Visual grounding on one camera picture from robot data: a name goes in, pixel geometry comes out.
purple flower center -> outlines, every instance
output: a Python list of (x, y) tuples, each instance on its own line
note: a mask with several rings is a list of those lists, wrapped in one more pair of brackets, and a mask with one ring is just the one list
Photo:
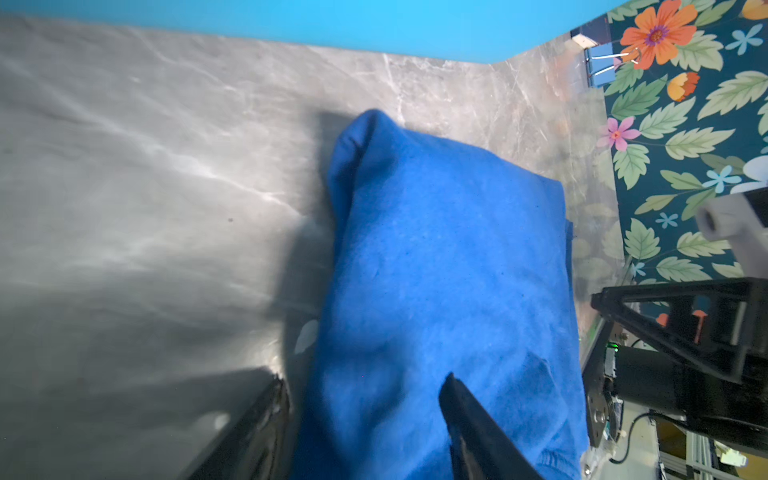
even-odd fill
[(663, 25), (658, 25), (657, 27), (654, 27), (645, 38), (645, 44), (649, 47), (659, 45), (667, 37), (669, 32), (669, 28)]

pink flower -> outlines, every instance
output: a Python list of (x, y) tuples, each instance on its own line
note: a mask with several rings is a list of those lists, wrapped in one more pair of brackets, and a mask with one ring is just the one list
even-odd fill
[(616, 144), (616, 150), (627, 151), (627, 140), (640, 137), (639, 130), (635, 128), (629, 130), (633, 123), (634, 117), (626, 117), (621, 121), (621, 125), (615, 118), (608, 118), (608, 124), (600, 129), (603, 137), (598, 140), (598, 147), (611, 148)]

black cable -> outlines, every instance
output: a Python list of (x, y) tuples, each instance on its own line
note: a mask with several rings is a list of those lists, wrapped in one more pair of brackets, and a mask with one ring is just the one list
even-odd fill
[(630, 447), (629, 442), (630, 442), (630, 440), (632, 440), (632, 430), (634, 430), (634, 424), (637, 423), (637, 420), (644, 419), (646, 417), (656, 417), (656, 418), (659, 418), (659, 419), (664, 419), (664, 420), (667, 420), (670, 423), (673, 423), (673, 424), (679, 426), (682, 429), (688, 430), (688, 425), (686, 425), (684, 422), (681, 422), (680, 420), (675, 420), (675, 419), (673, 419), (671, 417), (668, 417), (668, 416), (664, 415), (663, 413), (648, 412), (648, 413), (644, 413), (642, 415), (638, 415), (634, 420), (632, 420), (632, 425), (630, 425), (630, 427), (629, 427), (629, 433), (627, 434), (627, 452), (624, 453), (624, 457), (621, 460), (615, 460), (615, 459), (611, 458), (610, 459), (611, 463), (613, 463), (615, 465), (621, 465), (622, 463), (627, 461), (627, 457), (629, 456), (629, 447)]

blue cloth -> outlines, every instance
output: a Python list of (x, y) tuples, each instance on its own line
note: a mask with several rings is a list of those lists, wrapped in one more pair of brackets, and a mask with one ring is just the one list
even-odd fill
[(452, 478), (454, 372), (547, 480), (588, 447), (562, 186), (368, 111), (329, 172), (336, 267), (293, 477)]

white spot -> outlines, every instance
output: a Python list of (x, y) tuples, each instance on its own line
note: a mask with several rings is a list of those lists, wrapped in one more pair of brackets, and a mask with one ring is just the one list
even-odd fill
[(219, 415), (216, 415), (214, 418), (214, 428), (218, 431), (223, 429), (227, 426), (227, 423), (230, 422), (230, 414), (229, 413), (220, 413)]
[(301, 333), (299, 338), (296, 339), (296, 347), (293, 349), (294, 355), (304, 353), (304, 351), (314, 345), (317, 340), (317, 320), (310, 320), (303, 327), (301, 327)]

